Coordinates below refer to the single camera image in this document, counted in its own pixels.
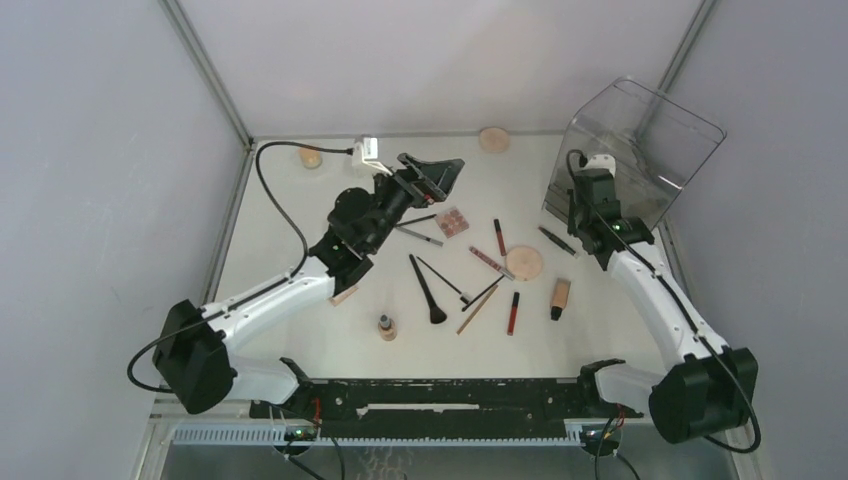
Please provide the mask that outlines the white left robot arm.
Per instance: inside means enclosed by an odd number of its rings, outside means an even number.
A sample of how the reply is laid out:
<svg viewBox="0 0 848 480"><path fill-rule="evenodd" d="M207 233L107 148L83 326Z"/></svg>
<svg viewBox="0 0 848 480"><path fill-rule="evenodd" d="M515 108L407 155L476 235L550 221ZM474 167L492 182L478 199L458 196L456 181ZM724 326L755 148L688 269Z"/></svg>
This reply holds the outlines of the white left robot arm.
<svg viewBox="0 0 848 480"><path fill-rule="evenodd" d="M328 229L301 267L224 301L197 307L183 300L169 309L152 361L187 413L225 400L273 403L290 417L310 409L313 392L291 364L237 352L277 322L355 286L407 210L445 201L465 166L407 153L398 160L400 169L374 175L371 191L348 188L336 197Z"/></svg>

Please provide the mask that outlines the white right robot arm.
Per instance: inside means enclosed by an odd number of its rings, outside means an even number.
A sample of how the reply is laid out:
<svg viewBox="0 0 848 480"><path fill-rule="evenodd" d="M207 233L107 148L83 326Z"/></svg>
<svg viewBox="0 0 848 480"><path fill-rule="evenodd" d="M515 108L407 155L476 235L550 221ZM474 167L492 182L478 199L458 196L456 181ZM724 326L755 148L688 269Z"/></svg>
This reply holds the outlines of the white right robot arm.
<svg viewBox="0 0 848 480"><path fill-rule="evenodd" d="M756 451L762 427L753 407L758 362L748 348L733 349L697 312L668 268L655 238L639 217L626 217L613 174L603 168L572 174L568 231L625 291L661 355L661 374L621 359L581 370L578 402L592 416L616 404L647 415L671 444L750 425L753 439L739 453Z"/></svg>

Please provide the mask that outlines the clear acrylic makeup organizer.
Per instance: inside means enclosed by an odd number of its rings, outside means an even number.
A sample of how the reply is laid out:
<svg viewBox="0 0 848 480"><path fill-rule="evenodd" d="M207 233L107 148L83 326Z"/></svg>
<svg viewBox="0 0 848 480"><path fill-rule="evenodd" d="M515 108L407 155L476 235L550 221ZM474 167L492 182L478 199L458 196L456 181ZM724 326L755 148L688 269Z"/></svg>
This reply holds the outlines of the clear acrylic makeup organizer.
<svg viewBox="0 0 848 480"><path fill-rule="evenodd" d="M582 106L566 127L542 208L568 219L572 188L566 154L616 158L616 195L623 214L650 229L663 221L683 189L726 139L726 131L667 95L621 77Z"/></svg>

